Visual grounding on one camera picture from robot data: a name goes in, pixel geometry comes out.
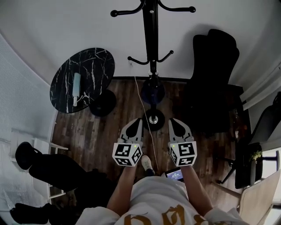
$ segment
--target smartphone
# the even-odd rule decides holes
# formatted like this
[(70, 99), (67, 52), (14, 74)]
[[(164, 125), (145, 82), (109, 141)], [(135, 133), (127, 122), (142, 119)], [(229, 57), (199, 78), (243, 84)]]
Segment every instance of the smartphone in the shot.
[(165, 172), (165, 176), (172, 180), (178, 180), (181, 182), (184, 181), (180, 168), (176, 168), (176, 169)]

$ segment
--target person's right arm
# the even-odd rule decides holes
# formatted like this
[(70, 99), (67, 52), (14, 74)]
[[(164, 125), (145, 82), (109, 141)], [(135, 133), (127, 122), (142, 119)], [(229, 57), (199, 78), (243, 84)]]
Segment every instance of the person's right arm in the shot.
[(183, 174), (189, 202), (204, 217), (207, 212), (213, 209), (211, 199), (203, 188), (192, 166), (184, 166), (180, 169)]

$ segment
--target white sneaker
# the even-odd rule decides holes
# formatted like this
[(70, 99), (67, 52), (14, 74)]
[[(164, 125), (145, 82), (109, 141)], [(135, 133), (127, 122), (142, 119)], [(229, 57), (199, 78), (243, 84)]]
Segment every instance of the white sneaker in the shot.
[(145, 171), (147, 169), (152, 169), (153, 170), (150, 158), (148, 156), (142, 156), (141, 164), (142, 164), (142, 167), (144, 168)]

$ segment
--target black coat rack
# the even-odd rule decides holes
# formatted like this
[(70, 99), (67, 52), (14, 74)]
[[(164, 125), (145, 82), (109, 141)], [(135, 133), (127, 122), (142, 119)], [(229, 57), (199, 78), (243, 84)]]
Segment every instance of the black coat rack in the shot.
[[(156, 104), (159, 103), (165, 95), (165, 90), (163, 85), (159, 81), (157, 62), (165, 61), (173, 51), (170, 51), (163, 59), (158, 59), (158, 5), (165, 10), (173, 12), (192, 12), (194, 13), (196, 9), (191, 7), (186, 8), (169, 8), (161, 2), (161, 0), (141, 0), (138, 8), (132, 11), (117, 11), (113, 10), (110, 15), (116, 17), (119, 15), (129, 15), (135, 14), (140, 10), (143, 11), (144, 17), (144, 32), (145, 32), (145, 43), (147, 52), (147, 61), (141, 62), (131, 56), (128, 60), (141, 65), (147, 65), (150, 63), (149, 79), (145, 81), (142, 89), (142, 98), (145, 102), (151, 104), (151, 109), (146, 112), (151, 131), (156, 131), (160, 129), (165, 122), (165, 117), (161, 111), (156, 109)], [(148, 128), (146, 124), (146, 119), (144, 121), (144, 127)]]

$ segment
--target power cord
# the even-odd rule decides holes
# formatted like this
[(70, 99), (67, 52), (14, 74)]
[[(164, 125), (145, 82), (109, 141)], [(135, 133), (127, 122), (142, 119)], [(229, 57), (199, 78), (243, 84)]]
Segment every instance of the power cord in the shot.
[(144, 114), (145, 114), (146, 122), (148, 123), (148, 129), (149, 129), (149, 133), (150, 133), (151, 140), (152, 140), (153, 153), (154, 153), (154, 157), (155, 157), (156, 167), (157, 167), (157, 171), (158, 171), (158, 173), (159, 173), (159, 168), (158, 168), (157, 159), (156, 159), (156, 154), (155, 154), (155, 148), (154, 148), (153, 137), (152, 137), (152, 134), (151, 134), (151, 131), (150, 131), (150, 127), (149, 127), (148, 117), (146, 116), (146, 113), (145, 113), (144, 104), (142, 103), (142, 100), (141, 100), (140, 91), (139, 91), (139, 86), (138, 86), (138, 84), (137, 84), (137, 79), (136, 79), (136, 77), (135, 77), (135, 82), (136, 82), (136, 85), (137, 85), (137, 94), (139, 95), (140, 102), (141, 102), (141, 104), (142, 104), (142, 108), (144, 109)]

